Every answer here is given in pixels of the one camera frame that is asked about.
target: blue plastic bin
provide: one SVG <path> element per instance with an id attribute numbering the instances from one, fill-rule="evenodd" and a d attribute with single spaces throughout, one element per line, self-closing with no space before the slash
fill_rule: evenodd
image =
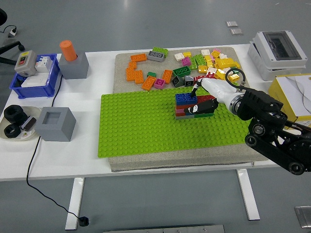
<path id="1" fill-rule="evenodd" d="M 45 86 L 33 86 L 33 87 L 21 87 L 21 81 L 23 82 L 26 78 L 15 74 L 10 89 L 14 90 L 18 94 L 19 99 L 32 98 L 32 97 L 52 97 L 55 93 L 55 85 L 59 73 L 57 54 L 41 54 L 37 56 L 39 61 L 41 56 L 49 56 L 52 60 L 52 67 L 50 69 L 49 77 Z"/>

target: white plate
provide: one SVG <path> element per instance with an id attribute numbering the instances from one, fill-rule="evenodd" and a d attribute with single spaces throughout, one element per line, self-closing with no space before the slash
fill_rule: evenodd
<path id="1" fill-rule="evenodd" d="M 27 116 L 32 116 L 36 118 L 36 120 L 38 120 L 40 113 L 41 113 L 41 109 L 37 107 L 31 107 L 31 106 L 21 106 L 21 107 L 24 110 L 24 113 L 27 114 Z M 4 134 L 4 129 L 10 124 L 11 123 L 7 119 L 5 118 L 2 119 L 2 121 L 0 122 L 0 138 L 12 140 L 12 141 L 26 141 L 26 140 L 33 138 L 35 135 L 37 135 L 34 129 L 28 132 L 21 130 L 21 133 L 19 134 L 19 136 L 15 138 L 8 138 Z"/>

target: chair leg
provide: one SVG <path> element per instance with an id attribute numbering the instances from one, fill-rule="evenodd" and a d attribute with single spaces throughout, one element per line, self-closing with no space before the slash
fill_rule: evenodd
<path id="1" fill-rule="evenodd" d="M 9 64 L 9 65 L 16 65 L 16 62 L 17 61 L 13 61 L 13 60 L 10 60 L 10 59 L 6 59 L 4 57 L 0 57 L 0 63 L 4 63 L 4 64 Z"/>
<path id="2" fill-rule="evenodd" d="M 9 45 L 6 45 L 6 46 L 2 46 L 0 48 L 0 54 L 3 54 L 4 52 L 7 52 L 8 50 L 14 48 L 15 46 L 18 46 L 18 49 L 20 51 L 25 50 L 24 46 L 19 41 L 16 41 L 16 42 L 14 42 L 12 44 L 9 44 Z"/>

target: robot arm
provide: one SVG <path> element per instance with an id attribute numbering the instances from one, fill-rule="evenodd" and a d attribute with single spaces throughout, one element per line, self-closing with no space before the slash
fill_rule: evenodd
<path id="1" fill-rule="evenodd" d="M 242 120 L 250 120 L 249 134 L 245 143 L 294 175 L 311 171 L 311 128 L 290 122 L 281 112 L 283 104 L 262 91 L 229 82 L 228 73 L 240 69 L 233 68 L 226 75 L 226 81 L 202 78 L 197 81 L 191 95 L 201 86 L 217 102 L 226 105 L 227 109 Z M 300 131 L 300 135 L 287 132 L 284 127 Z"/>

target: white table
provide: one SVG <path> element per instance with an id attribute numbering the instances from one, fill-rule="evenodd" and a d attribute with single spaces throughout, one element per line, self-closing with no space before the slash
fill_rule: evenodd
<path id="1" fill-rule="evenodd" d="M 230 45 L 236 51 L 250 86 L 267 91 L 271 82 L 263 81 L 250 60 L 249 45 Z M 271 161 L 242 165 L 194 166 L 111 172 L 107 158 L 98 158 L 99 116 L 102 94 L 113 91 L 114 62 L 119 53 L 146 52 L 148 50 L 88 52 L 89 71 L 86 79 L 62 80 L 54 107 L 69 107 L 77 123 L 70 142 L 46 142 L 41 140 L 30 172 L 30 179 L 54 179 L 95 176 L 134 175 L 148 173 L 207 171 L 216 169 L 239 169 L 260 166 L 276 166 Z M 26 98 L 20 100 L 12 91 L 5 107 L 51 106 L 52 98 Z M 0 181 L 24 180 L 37 137 L 28 141 L 0 140 Z"/>

